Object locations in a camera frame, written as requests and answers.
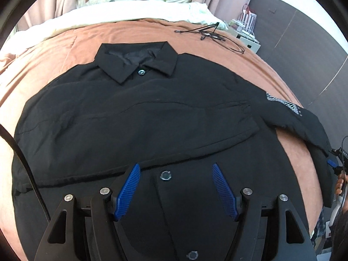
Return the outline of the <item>black collared jacket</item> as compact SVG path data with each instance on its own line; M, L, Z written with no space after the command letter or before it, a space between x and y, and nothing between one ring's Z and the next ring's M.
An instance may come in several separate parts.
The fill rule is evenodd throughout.
M237 222L212 178L232 192L287 194L307 221L282 128L305 141L323 203L333 199L329 139L310 111L269 95L219 64L167 42L102 44L31 97L15 129L51 211L66 191L90 195L130 167L139 185L121 224L136 260L222 260Z

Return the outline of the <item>white bedside cabinet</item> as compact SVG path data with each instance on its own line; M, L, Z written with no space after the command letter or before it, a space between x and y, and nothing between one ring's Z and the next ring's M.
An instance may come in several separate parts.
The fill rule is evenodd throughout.
M232 20L228 23L228 32L237 39L240 39L251 51L257 53L261 44L255 38L254 33L247 30L246 26L239 20Z

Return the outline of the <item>orange-brown bed sheet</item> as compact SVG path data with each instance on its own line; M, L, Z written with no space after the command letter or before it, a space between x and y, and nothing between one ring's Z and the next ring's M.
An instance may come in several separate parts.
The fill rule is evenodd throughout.
M175 34L197 25L144 19L89 25L69 30L20 53L1 57L1 124L13 136L27 100L54 78L77 64L92 62L102 43L143 43L168 41L179 54L190 53L229 68L271 95L296 104L296 96L281 77L257 54L227 32L218 31L245 48L237 54L211 40L200 41L194 34ZM308 219L314 230L323 200L310 153L304 142L285 130L277 130L297 176ZM1 230L19 260L28 260L18 237L12 202L13 151L1 139Z

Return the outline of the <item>striped gift bag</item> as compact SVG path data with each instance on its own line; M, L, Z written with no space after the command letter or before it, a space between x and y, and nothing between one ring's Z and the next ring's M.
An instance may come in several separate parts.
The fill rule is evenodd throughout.
M238 16L239 22L242 24L243 30L249 34L254 34L255 23L257 19L257 14L250 10L250 7L247 3L243 5L242 11Z

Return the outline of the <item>white duvet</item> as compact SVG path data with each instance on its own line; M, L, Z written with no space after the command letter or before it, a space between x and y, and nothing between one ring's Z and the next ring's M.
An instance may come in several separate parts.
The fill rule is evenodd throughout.
M1 58L18 55L40 42L55 37L68 30L94 24L141 20L152 18L169 22L186 21L191 24L212 25L227 31L226 23L214 16L204 3L177 3L158 0L113 1L77 8L57 18L16 32L1 48Z

